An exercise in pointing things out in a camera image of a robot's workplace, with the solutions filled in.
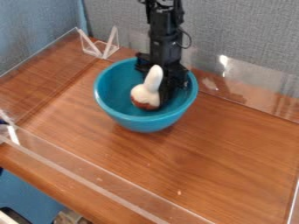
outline wooden surface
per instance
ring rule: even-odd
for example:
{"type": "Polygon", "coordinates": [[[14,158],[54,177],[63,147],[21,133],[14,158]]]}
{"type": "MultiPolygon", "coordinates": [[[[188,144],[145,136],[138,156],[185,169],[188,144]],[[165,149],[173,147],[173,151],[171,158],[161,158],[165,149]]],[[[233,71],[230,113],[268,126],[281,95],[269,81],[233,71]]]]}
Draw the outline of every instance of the wooden surface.
{"type": "MultiPolygon", "coordinates": [[[[299,126],[201,94],[171,128],[134,133],[94,100],[94,81],[110,65],[99,60],[85,70],[22,126],[217,223],[286,223],[299,126]]],[[[0,147],[0,166],[95,223],[151,223],[9,145],[0,147]]]]}

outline black cable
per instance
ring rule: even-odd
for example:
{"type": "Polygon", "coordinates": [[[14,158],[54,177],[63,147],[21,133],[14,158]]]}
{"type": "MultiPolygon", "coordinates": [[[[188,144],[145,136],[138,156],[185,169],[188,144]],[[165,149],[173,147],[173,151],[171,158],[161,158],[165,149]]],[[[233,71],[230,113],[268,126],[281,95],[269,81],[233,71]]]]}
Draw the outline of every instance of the black cable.
{"type": "Polygon", "coordinates": [[[193,36],[192,34],[182,28],[180,27],[178,30],[189,37],[190,39],[190,44],[188,46],[184,46],[180,42],[177,42],[177,45],[182,48],[182,49],[189,49],[193,46],[193,36]]]}

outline gray background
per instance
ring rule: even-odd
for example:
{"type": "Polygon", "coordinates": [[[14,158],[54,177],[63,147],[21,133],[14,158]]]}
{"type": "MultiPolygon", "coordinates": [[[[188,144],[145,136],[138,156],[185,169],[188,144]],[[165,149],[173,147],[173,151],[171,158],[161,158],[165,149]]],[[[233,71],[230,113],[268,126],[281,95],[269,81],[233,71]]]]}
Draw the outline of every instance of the gray background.
{"type": "MultiPolygon", "coordinates": [[[[137,0],[85,2],[91,35],[107,39],[113,25],[118,25],[122,45],[143,48],[145,43],[139,37],[149,29],[146,7],[137,0]]],[[[184,27],[194,39],[194,66],[220,73],[224,69],[220,55],[226,55],[262,67],[297,74],[298,0],[184,0],[184,6],[184,27]]]]}
{"type": "Polygon", "coordinates": [[[81,23],[81,0],[2,0],[0,75],[81,23]]]}

